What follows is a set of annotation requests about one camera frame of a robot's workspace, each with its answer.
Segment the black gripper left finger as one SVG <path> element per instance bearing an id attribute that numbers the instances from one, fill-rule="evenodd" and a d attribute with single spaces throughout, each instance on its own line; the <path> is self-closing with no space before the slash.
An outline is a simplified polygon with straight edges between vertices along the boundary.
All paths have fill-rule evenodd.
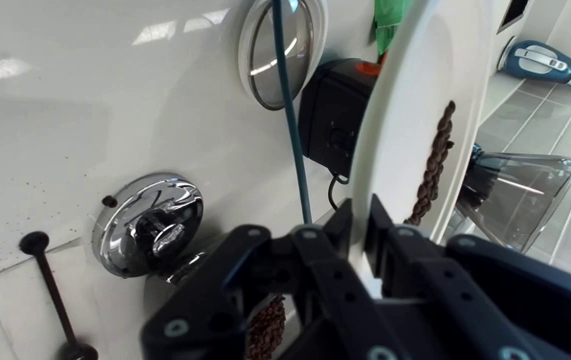
<path id="1" fill-rule="evenodd" d="M 147 319 L 142 358 L 242 360 L 253 319 L 276 295 L 295 300 L 305 330 L 331 321 L 348 274 L 350 225 L 352 204 L 344 200 L 323 225 L 296 225 L 280 237 L 258 223 L 231 229 Z"/>

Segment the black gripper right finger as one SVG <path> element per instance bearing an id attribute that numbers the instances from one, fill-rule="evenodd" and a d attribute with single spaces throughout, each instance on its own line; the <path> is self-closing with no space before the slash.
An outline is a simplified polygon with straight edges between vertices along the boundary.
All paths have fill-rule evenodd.
<path id="1" fill-rule="evenodd" d="M 571 274 L 456 234 L 438 246 L 369 201 L 365 254 L 412 354 L 571 360 Z"/>

